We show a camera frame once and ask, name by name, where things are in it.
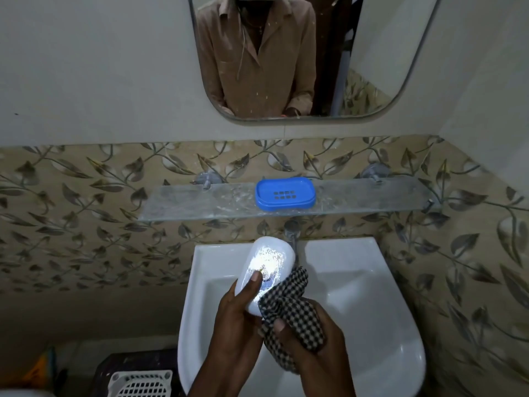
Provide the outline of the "chrome shelf bracket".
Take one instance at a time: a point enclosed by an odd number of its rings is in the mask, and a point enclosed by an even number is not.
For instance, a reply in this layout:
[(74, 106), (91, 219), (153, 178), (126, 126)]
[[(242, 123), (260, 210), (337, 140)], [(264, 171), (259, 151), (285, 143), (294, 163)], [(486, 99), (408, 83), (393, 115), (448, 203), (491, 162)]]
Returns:
[(209, 169), (197, 174), (190, 184), (198, 187), (202, 191), (208, 191), (212, 186), (224, 183), (224, 178), (217, 171)]
[(375, 162), (371, 163), (360, 173), (361, 179), (370, 179), (377, 185), (382, 184), (385, 178), (388, 178), (391, 174), (391, 169), (384, 163)]

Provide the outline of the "black white checkered cloth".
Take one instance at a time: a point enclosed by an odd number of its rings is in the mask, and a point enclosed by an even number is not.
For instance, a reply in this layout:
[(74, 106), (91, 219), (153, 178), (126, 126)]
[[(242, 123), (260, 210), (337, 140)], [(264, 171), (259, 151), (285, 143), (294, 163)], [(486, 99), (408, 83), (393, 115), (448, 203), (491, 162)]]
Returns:
[(284, 371), (294, 374), (299, 372), (293, 358), (282, 347), (274, 333), (274, 320), (284, 320), (303, 347), (310, 352), (316, 353), (325, 345), (326, 336), (317, 312), (304, 298), (307, 286), (308, 272), (305, 268), (297, 266), (285, 280), (270, 289), (259, 301), (263, 344)]

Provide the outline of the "blue soap dish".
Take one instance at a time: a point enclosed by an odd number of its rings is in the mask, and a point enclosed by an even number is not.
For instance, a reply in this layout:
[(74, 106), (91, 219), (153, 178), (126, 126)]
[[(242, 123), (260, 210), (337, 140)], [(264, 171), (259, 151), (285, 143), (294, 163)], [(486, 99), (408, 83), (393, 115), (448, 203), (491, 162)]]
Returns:
[(316, 189), (307, 178), (263, 179), (255, 186), (255, 204), (265, 212), (306, 209), (316, 203)]

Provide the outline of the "glass wall shelf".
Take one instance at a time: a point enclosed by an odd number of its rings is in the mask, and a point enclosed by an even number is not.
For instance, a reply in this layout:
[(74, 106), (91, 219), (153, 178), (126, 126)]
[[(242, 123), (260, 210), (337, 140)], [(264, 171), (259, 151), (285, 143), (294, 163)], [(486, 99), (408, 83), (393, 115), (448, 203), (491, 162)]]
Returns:
[(161, 186), (144, 202), (137, 220), (188, 221), (245, 219), (328, 214), (371, 214), (425, 211), (439, 202), (417, 178), (358, 178), (351, 180), (309, 180), (303, 177), (272, 180), (297, 181), (313, 185), (315, 204), (311, 207), (262, 210), (255, 199), (257, 184), (213, 184)]

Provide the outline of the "white ceramic wash basin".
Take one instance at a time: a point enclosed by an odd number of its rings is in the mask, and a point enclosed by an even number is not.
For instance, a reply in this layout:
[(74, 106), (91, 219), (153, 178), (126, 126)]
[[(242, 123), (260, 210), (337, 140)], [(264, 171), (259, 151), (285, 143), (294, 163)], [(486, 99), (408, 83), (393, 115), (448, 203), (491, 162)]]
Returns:
[[(198, 245), (178, 338), (178, 375), (188, 393), (206, 357), (221, 297), (251, 243)], [(305, 296), (342, 329), (357, 397), (416, 397), (426, 358), (420, 333), (374, 238), (301, 241)]]

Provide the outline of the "yellow plastic item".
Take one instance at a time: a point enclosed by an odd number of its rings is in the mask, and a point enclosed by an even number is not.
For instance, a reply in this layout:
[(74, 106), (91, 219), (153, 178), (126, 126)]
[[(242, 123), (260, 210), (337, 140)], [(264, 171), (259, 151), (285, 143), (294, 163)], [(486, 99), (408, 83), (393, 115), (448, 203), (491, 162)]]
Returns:
[(55, 389), (56, 375), (56, 350), (52, 346), (47, 348), (29, 371), (23, 375), (21, 385), (25, 388), (53, 391)]

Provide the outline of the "person's left forearm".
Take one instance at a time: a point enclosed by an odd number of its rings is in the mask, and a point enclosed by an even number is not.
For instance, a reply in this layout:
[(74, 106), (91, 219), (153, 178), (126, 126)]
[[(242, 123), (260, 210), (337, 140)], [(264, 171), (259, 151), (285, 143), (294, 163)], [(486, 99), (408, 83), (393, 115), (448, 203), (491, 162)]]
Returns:
[(249, 374), (239, 365), (228, 365), (219, 358), (208, 356), (187, 397), (239, 397)]

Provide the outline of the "white soap dish lid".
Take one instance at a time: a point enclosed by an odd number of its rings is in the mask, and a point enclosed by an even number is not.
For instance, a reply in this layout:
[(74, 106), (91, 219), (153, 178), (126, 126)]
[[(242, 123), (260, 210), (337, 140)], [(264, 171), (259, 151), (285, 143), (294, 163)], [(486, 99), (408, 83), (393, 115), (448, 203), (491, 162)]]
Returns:
[(286, 241), (270, 236), (255, 240), (242, 266), (234, 291), (234, 294), (238, 295), (249, 282), (253, 273), (261, 272), (262, 281), (259, 292), (247, 305), (249, 314), (262, 316), (259, 308), (261, 297), (291, 274), (295, 261), (294, 249)]

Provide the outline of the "person's left hand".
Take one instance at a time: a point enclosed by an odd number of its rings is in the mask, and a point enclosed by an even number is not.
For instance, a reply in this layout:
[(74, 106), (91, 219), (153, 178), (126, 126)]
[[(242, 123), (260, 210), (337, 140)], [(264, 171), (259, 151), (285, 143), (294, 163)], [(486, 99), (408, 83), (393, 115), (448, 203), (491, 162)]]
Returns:
[(235, 286), (236, 282), (221, 298), (208, 354), (251, 373), (263, 344), (261, 317), (242, 309), (242, 291), (235, 295)]

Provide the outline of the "person's right hand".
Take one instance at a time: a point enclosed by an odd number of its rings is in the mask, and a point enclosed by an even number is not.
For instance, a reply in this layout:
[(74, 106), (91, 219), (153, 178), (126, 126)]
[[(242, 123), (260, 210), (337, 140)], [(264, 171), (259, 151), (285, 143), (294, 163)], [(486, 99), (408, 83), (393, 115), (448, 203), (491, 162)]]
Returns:
[(303, 347), (293, 330), (285, 321), (274, 322), (274, 333), (282, 347), (293, 358), (295, 367), (304, 380), (315, 380), (323, 375), (336, 382), (351, 380), (351, 369), (347, 355), (346, 339), (341, 328), (334, 322), (323, 307), (312, 299), (305, 298), (317, 312), (326, 342), (314, 353)]

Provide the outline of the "chrome tap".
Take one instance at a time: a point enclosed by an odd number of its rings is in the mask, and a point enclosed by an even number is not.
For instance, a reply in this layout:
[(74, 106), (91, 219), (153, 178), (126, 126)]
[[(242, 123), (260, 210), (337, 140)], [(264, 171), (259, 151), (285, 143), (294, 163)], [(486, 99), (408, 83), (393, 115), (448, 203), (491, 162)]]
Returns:
[(298, 255), (298, 241), (301, 234), (301, 225), (297, 220), (289, 219), (284, 224), (284, 237), (287, 243), (294, 251), (295, 256)]

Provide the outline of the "person's right forearm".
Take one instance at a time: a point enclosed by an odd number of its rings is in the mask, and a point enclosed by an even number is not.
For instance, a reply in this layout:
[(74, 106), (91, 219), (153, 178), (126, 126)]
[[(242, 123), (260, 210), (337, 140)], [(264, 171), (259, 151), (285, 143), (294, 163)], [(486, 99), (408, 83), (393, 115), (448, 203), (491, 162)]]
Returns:
[(347, 355), (308, 353), (296, 367), (305, 397), (357, 397)]

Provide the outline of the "white plastic vented basket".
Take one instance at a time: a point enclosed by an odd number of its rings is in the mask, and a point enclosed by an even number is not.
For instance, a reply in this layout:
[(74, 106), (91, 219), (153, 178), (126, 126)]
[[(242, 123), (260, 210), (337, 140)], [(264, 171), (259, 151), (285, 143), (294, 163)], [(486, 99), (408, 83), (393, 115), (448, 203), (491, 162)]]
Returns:
[(121, 371), (112, 374), (107, 397), (170, 397), (173, 371)]

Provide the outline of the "wall mirror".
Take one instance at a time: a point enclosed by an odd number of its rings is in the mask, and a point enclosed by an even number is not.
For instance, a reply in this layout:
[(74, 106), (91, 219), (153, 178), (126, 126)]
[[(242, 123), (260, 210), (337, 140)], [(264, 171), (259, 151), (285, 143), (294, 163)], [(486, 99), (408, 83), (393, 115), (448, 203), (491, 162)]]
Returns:
[(189, 0), (205, 92), (240, 120), (367, 117), (400, 94), (438, 0)]

